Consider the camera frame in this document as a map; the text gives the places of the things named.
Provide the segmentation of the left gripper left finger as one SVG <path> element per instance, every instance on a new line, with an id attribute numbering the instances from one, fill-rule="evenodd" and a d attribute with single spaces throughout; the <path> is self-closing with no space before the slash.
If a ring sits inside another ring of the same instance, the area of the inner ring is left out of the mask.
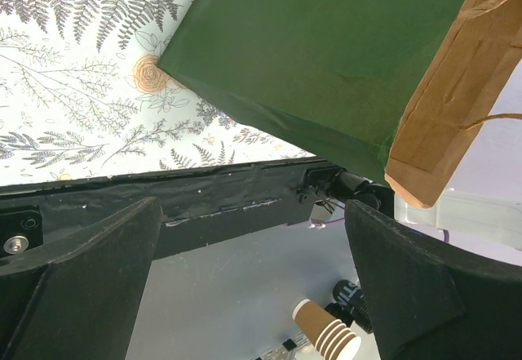
<path id="1" fill-rule="evenodd" d="M 123 359 L 161 228 L 144 198 L 1 260 L 3 359 Z"/>

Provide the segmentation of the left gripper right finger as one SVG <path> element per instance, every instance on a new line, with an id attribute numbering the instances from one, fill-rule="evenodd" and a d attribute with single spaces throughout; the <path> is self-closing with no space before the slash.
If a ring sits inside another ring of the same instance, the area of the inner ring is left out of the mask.
<path id="1" fill-rule="evenodd" d="M 521 268 L 414 231 L 359 201 L 345 227 L 382 359 L 519 359 Z"/>

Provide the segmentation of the green brown paper bag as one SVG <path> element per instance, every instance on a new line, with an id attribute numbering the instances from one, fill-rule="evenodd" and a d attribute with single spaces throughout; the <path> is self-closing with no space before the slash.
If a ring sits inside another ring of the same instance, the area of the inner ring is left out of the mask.
<path id="1" fill-rule="evenodd" d="M 194 0 L 158 66 L 428 208 L 520 59 L 521 0 Z"/>

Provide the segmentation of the black printed cylinder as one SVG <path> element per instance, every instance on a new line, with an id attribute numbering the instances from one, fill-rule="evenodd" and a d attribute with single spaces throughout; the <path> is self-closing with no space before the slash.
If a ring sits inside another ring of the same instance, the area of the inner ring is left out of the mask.
<path id="1" fill-rule="evenodd" d="M 348 327 L 355 323 L 367 334 L 372 334 L 373 328 L 369 318 L 365 297 L 355 283 L 343 279 L 337 282 L 332 290 L 334 301 L 325 310 L 340 319 Z"/>

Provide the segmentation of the spare stacked paper cups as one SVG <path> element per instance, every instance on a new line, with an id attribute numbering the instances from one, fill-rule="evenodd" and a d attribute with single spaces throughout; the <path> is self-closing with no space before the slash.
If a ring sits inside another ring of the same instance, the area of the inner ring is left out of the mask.
<path id="1" fill-rule="evenodd" d="M 326 360 L 352 360 L 361 338 L 341 319 L 309 299 L 301 300 L 292 312 L 294 322 Z"/>

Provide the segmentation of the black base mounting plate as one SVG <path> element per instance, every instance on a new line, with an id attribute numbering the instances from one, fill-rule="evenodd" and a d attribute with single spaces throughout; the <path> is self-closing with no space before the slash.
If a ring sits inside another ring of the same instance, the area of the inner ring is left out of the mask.
<path id="1" fill-rule="evenodd" d="M 315 197 L 307 176 L 337 173 L 317 158 L 157 171 L 1 188 L 1 208 L 38 207 L 50 241 L 144 198 L 162 208 L 155 259 L 259 230 L 308 220 Z"/>

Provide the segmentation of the floral patterned table mat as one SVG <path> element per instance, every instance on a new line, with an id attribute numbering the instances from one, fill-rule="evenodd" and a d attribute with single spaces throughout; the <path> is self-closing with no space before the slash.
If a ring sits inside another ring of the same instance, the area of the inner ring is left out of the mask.
<path id="1" fill-rule="evenodd" d="M 1 0 L 2 185 L 304 158 L 157 67 L 192 1 Z"/>

